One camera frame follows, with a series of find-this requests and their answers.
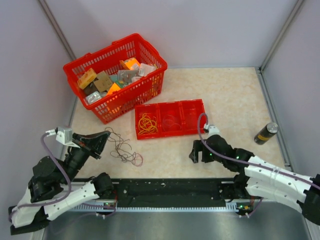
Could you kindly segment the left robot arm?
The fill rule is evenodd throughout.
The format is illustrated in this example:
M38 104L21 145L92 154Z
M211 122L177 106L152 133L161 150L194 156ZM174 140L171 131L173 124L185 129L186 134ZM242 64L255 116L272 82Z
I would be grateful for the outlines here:
M8 209L11 235L32 233L46 228L49 223L68 210L91 200L109 198L114 192L110 176L103 172L90 178L83 186L73 190L72 180L88 158L101 158L110 137L110 131L82 135L71 128L57 127L47 130L41 143L49 136L67 147L64 160L54 157L50 150L32 168L33 176L22 199Z

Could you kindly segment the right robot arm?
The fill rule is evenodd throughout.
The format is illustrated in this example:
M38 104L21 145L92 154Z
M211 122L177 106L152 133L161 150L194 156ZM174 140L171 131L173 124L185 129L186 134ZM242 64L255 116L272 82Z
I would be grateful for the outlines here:
M275 201L319 225L319 175L311 177L277 167L248 150L233 148L218 134L205 140L194 140L189 158L198 163L199 153L202 153L202 162L219 162L237 174L233 185L237 197L250 195Z

